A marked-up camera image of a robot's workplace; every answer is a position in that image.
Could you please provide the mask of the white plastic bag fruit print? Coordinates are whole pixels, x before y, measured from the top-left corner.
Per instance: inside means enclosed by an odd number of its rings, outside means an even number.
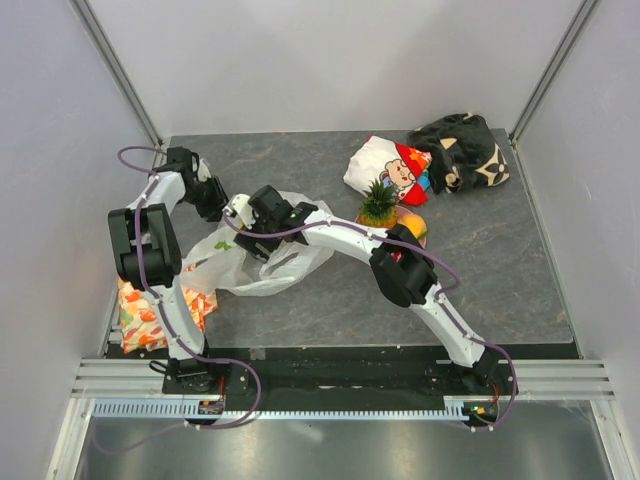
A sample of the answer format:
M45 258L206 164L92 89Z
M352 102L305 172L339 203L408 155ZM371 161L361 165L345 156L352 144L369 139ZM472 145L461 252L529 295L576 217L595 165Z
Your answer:
M225 290L236 296L263 297L301 282L332 256L328 248L283 242L263 263L240 248L225 222L199 241L183 260L181 285L202 294Z

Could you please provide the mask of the fake pineapple green crown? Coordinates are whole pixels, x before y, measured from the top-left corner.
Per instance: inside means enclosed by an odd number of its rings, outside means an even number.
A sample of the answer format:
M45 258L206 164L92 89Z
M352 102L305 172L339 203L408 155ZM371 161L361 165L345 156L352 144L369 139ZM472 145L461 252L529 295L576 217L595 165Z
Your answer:
M366 191L357 222L368 227L390 229L397 223L396 205L396 188L375 180Z

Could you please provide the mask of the fake orange peach fruit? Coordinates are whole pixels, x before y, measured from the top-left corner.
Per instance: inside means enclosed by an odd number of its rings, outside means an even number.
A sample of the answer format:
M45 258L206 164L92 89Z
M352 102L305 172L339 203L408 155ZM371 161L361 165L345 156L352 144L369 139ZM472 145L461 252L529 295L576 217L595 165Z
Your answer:
M422 239L428 234L426 221L419 215L408 213L398 218L398 224L405 226L416 239Z

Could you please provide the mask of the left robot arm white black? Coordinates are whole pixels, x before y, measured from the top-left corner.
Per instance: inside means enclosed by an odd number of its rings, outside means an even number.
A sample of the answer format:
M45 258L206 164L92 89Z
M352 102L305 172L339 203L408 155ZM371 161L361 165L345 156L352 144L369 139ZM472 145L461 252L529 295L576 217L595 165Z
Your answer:
M170 214L176 205L187 203L204 221L218 222L228 196L192 150L182 146L160 150L165 162L145 169L123 158L134 149L121 149L118 159L145 173L147 184L131 204L108 214L108 227L118 275L150 303L167 341L167 365L151 361L150 367L164 375L165 393L223 394L229 368L209 357L208 341L183 295L182 254Z

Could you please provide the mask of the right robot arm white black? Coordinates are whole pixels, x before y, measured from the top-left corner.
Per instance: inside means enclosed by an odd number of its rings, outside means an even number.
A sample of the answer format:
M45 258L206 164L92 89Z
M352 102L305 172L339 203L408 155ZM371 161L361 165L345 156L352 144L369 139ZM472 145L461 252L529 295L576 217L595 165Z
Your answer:
M261 261L286 241L327 248L369 265L382 295L414 312L436 335L465 391L481 393L493 383L496 351L451 304L435 272L439 261L407 227L369 227L311 203L293 205L269 185L251 196L234 196L224 207L223 219L236 232L235 243Z

